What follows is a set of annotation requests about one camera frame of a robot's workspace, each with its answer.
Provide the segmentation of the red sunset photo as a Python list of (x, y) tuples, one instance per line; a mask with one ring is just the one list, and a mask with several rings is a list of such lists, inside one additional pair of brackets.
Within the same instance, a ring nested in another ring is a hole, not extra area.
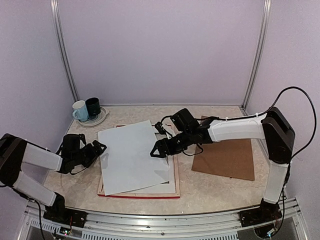
[(150, 155), (157, 138), (149, 120), (99, 131), (98, 141), (107, 146), (100, 156), (106, 196), (169, 181), (167, 160)]

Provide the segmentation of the white mat board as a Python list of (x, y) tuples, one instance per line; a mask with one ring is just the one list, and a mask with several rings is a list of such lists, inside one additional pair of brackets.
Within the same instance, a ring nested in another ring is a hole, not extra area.
[(175, 156), (167, 157), (168, 182), (133, 191), (135, 195), (176, 195), (179, 192), (178, 161)]

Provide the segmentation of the red wooden picture frame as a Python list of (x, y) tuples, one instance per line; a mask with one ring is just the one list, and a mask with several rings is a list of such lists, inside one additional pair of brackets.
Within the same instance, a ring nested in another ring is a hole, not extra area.
[[(117, 124), (114, 126), (114, 128), (117, 128), (117, 127), (123, 127), (123, 126), (126, 126), (128, 124)], [(151, 124), (153, 130), (154, 130), (154, 133), (155, 133), (155, 136), (156, 136), (156, 139), (157, 141), (162, 139), (163, 138), (163, 135), (159, 134), (158, 131), (156, 130), (156, 128), (154, 127), (153, 124)], [(180, 188), (179, 188), (179, 192), (177, 194), (174, 194), (174, 195), (160, 195), (160, 194), (147, 194), (147, 195), (144, 195), (144, 194), (134, 194), (133, 191), (136, 191), (136, 190), (132, 190), (132, 191), (127, 191), (127, 192), (122, 192), (122, 193), (117, 193), (117, 194), (113, 194), (113, 195), (105, 195), (105, 192), (104, 192), (104, 184), (103, 184), (103, 177), (102, 177), (102, 174), (101, 174), (101, 178), (100, 178), (100, 183), (99, 183), (99, 187), (98, 187), (98, 196), (100, 197), (110, 197), (110, 198), (125, 198), (125, 199), (178, 199), (180, 198)]]

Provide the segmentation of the brown backing board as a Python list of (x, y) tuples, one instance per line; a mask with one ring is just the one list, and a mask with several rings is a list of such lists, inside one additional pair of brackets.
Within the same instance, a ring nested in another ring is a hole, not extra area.
[(250, 139), (234, 139), (203, 144), (203, 152), (194, 156), (195, 172), (254, 181), (254, 159)]

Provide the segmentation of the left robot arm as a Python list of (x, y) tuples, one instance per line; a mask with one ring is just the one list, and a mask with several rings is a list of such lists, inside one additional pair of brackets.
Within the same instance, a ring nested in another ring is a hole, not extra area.
[(63, 223), (70, 218), (65, 198), (45, 187), (27, 168), (74, 175), (76, 167), (89, 168), (106, 149), (97, 140), (88, 143), (84, 134), (66, 134), (57, 152), (52, 152), (6, 133), (0, 139), (0, 182), (24, 198), (43, 204), (49, 216)]

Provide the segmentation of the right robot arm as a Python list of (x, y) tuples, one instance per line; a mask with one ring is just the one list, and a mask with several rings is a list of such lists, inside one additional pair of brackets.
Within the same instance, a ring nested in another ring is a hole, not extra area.
[(293, 156), (295, 131), (275, 106), (265, 112), (232, 118), (208, 116), (195, 118), (187, 108), (169, 116), (178, 134), (157, 140), (151, 157), (166, 158), (184, 152), (191, 145), (201, 147), (229, 140), (254, 139), (263, 151), (269, 167), (264, 204), (257, 208), (256, 218), (266, 222), (275, 212), (288, 180)]

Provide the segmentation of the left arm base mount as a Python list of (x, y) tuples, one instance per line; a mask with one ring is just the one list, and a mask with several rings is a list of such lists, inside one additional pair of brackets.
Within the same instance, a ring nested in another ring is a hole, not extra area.
[(71, 227), (84, 228), (87, 215), (85, 211), (66, 208), (61, 204), (54, 204), (53, 206), (45, 207), (43, 218)]

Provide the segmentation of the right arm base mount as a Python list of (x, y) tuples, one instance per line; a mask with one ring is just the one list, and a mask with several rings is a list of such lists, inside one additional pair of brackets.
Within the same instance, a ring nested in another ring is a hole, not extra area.
[(261, 199), (259, 207), (239, 212), (242, 227), (259, 225), (280, 219), (281, 217), (282, 213), (279, 203), (269, 203), (263, 198)]

